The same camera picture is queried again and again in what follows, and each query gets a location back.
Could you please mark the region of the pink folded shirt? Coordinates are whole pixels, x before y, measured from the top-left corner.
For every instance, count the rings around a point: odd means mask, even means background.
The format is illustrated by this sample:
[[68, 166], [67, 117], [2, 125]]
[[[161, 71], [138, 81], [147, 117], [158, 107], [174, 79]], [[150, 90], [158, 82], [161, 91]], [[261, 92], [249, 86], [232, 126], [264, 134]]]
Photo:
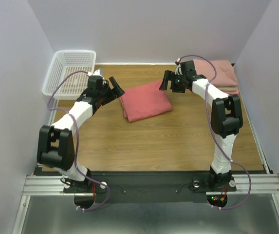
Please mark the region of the pink folded shirt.
[[[195, 70], [198, 75], [204, 75], [208, 80], [212, 80], [215, 72], [213, 67], [205, 60], [194, 59]], [[235, 87], [238, 85], [234, 68], [228, 60], [213, 60], [217, 72], [216, 78], [211, 83], [216, 87]]]
[[237, 94], [239, 94], [240, 92], [239, 92], [239, 90], [237, 89], [237, 90], [235, 90], [235, 91], [225, 91], [225, 93], [227, 93], [227, 94], [229, 94], [229, 95], [237, 95]]

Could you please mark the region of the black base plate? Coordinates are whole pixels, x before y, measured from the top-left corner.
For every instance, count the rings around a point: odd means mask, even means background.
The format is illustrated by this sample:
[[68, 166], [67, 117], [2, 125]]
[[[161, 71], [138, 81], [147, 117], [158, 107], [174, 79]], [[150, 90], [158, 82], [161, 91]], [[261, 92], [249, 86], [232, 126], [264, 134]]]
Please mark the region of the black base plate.
[[194, 202], [225, 206], [227, 193], [236, 191], [233, 176], [226, 185], [211, 189], [207, 171], [93, 172], [93, 179], [106, 182], [87, 187], [62, 178], [63, 192], [74, 195], [74, 203], [88, 208], [98, 204]]

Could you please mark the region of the white plastic basket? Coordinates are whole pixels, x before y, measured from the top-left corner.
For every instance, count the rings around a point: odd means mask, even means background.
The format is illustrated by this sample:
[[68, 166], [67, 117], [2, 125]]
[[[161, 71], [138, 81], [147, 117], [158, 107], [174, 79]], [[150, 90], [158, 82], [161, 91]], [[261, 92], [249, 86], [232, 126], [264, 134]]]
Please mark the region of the white plastic basket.
[[87, 88], [87, 75], [94, 72], [96, 52], [92, 50], [60, 50], [55, 52], [42, 87], [50, 97], [59, 84], [70, 76], [55, 93], [57, 100], [75, 100]]

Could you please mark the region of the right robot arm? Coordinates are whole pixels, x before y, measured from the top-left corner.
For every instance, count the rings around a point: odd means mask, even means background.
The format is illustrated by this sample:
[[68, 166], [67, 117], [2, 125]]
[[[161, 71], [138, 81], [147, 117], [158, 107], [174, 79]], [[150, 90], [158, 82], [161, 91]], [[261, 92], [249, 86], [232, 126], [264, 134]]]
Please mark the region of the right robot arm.
[[211, 163], [207, 185], [219, 188], [230, 182], [234, 141], [243, 126], [241, 100], [238, 95], [229, 95], [215, 87], [204, 76], [197, 73], [194, 61], [176, 62], [176, 70], [166, 70], [160, 90], [170, 89], [174, 93], [184, 93], [187, 89], [205, 100], [206, 114], [215, 142], [214, 157]]

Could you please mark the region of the red t shirt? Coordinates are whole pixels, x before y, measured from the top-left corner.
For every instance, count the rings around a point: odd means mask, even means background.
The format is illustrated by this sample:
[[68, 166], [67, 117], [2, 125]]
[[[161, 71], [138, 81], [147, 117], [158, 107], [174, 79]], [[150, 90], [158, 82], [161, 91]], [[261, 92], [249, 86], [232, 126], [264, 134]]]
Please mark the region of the red t shirt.
[[173, 110], [161, 81], [128, 88], [120, 98], [124, 118], [129, 122], [154, 117]]

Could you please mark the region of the pink folded shirt bottom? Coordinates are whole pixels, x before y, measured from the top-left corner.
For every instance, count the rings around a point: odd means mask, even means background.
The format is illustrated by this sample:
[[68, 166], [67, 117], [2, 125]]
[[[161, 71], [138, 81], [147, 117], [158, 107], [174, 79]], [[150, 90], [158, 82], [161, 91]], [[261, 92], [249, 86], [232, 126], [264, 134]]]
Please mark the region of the pink folded shirt bottom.
[[237, 95], [237, 94], [239, 94], [240, 92], [239, 92], [239, 90], [237, 89], [237, 90], [235, 90], [235, 91], [225, 91], [225, 93], [227, 93], [227, 94], [229, 94], [229, 95]]

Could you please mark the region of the aluminium frame rail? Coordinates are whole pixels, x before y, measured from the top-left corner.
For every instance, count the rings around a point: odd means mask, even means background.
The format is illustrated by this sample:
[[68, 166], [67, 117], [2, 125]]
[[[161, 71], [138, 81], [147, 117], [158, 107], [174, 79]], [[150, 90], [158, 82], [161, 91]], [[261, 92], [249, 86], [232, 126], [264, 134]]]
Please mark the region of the aluminium frame rail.
[[209, 189], [214, 154], [205, 103], [175, 99], [172, 112], [129, 123], [119, 101], [79, 129], [81, 164], [111, 194], [64, 190], [36, 167], [25, 180], [15, 234], [279, 234], [279, 175], [268, 169], [246, 107], [233, 146], [233, 183]]

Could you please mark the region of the pink folded shirt top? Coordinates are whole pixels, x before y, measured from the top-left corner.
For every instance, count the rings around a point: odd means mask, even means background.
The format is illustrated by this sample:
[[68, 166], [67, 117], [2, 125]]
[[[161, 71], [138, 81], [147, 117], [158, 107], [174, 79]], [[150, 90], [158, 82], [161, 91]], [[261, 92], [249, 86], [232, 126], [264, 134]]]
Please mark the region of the pink folded shirt top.
[[[204, 75], [208, 80], [212, 80], [215, 72], [213, 67], [205, 60], [194, 59], [195, 70], [198, 75]], [[234, 68], [228, 60], [213, 60], [217, 72], [216, 78], [211, 83], [216, 87], [235, 87], [238, 85]]]

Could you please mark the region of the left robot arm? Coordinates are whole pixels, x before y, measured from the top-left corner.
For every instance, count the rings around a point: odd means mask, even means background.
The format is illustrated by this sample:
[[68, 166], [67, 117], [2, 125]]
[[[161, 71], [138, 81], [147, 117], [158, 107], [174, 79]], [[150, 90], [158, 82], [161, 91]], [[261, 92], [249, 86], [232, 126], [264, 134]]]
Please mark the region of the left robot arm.
[[79, 127], [91, 118], [97, 110], [123, 96], [124, 90], [114, 77], [105, 79], [102, 75], [89, 75], [87, 88], [77, 98], [70, 110], [52, 125], [40, 128], [37, 161], [53, 168], [68, 178], [66, 184], [79, 182], [87, 187], [99, 184], [107, 188], [106, 182], [91, 178], [91, 171], [77, 162]]

